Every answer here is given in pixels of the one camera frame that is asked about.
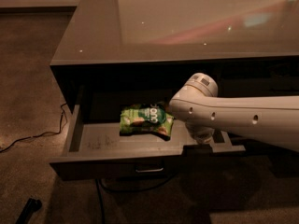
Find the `concrete floor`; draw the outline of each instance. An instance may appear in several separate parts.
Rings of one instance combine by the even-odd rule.
[[[64,98],[49,64],[69,19],[67,13],[0,15],[2,148],[24,136],[58,131]],[[64,182],[48,164],[49,157],[61,155],[67,127],[0,154],[1,223],[14,223],[28,198],[43,204],[30,223],[101,223],[94,181]],[[291,153],[218,158],[151,191],[102,190],[106,221],[299,223],[298,170],[298,157]],[[162,180],[104,181],[124,189]]]

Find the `glossy table surface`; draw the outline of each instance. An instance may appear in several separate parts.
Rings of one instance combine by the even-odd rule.
[[[299,54],[298,0],[81,0],[51,65]]]

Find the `desk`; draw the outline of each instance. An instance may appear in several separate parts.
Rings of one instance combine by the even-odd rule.
[[[51,166],[65,180],[188,169],[210,150],[183,123],[168,142],[119,136],[121,107],[167,102],[196,72],[220,96],[293,94],[297,15],[295,0],[81,0],[50,64],[73,113]]]

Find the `cable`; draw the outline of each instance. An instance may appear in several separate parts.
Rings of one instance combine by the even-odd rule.
[[[110,189],[108,187],[106,187],[102,180],[98,180],[101,188],[106,191],[106,192],[114,192],[114,193],[134,193],[134,192],[142,192],[142,191],[149,191],[149,190],[153,190],[153,189],[157,189],[161,186],[163,186],[164,184],[168,183],[170,180],[172,180],[177,174],[174,174],[174,175],[171,175],[169,176],[165,181],[163,181],[162,183],[159,183],[158,185],[155,185],[153,187],[149,187],[149,188],[145,188],[145,189],[119,189],[119,190],[116,190],[116,189]]]
[[[6,151],[8,151],[9,149],[11,149],[16,143],[20,142],[20,141],[25,141],[25,140],[30,140],[30,139],[36,139],[39,137],[45,137],[45,136],[54,136],[54,135],[58,135],[62,132],[64,126],[67,124],[67,116],[64,110],[64,106],[67,105],[67,103],[64,103],[62,105],[60,105],[60,108],[62,109],[62,114],[60,116],[60,122],[59,122],[59,131],[58,132],[44,132],[41,133],[39,135],[34,135],[34,136],[28,136],[28,137],[24,137],[24,138],[20,138],[17,139],[15,141],[13,141],[8,147],[4,148],[4,149],[0,149],[0,153],[4,153]]]
[[[102,224],[105,224],[105,210],[104,210],[104,202],[103,202],[103,197],[102,197],[102,193],[100,190],[100,186],[99,186],[99,180],[95,179],[95,186],[96,186],[96,190],[97,190],[97,194],[99,196],[99,202],[100,202],[100,208],[101,208],[101,215],[102,215]]]

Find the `robotic arm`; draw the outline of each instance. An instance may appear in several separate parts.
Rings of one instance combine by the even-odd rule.
[[[197,143],[214,130],[299,152],[299,96],[218,98],[209,76],[194,74],[170,101],[170,110]]]

